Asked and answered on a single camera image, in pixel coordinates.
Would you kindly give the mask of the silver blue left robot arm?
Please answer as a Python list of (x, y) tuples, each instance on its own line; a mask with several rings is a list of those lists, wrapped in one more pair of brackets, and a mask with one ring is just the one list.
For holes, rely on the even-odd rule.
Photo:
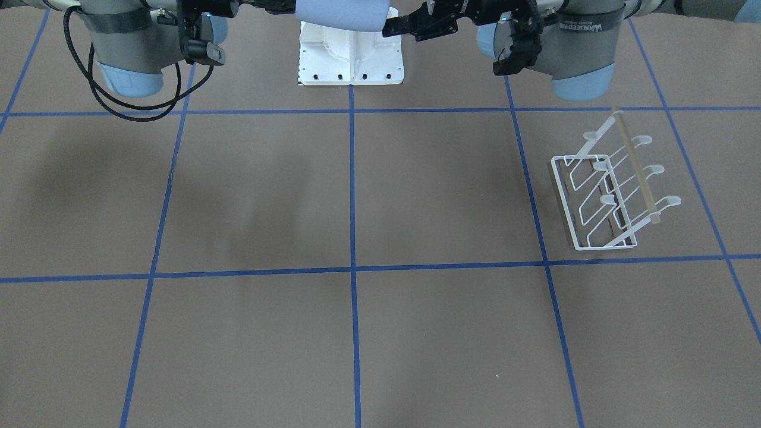
[(457, 32), (465, 17), (479, 27), (479, 49), (497, 76), (549, 75), (560, 99), (592, 100), (611, 83), (621, 26), (652, 13), (758, 23), (758, 1), (427, 1), (391, 17), (383, 36), (421, 42)]

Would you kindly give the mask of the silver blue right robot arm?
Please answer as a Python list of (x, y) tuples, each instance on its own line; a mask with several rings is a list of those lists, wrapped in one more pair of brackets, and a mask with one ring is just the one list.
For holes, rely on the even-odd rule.
[(221, 66), (227, 21), (240, 1), (3, 1), (2, 8), (73, 9), (92, 38), (109, 90), (147, 97), (163, 86), (164, 68), (185, 61)]

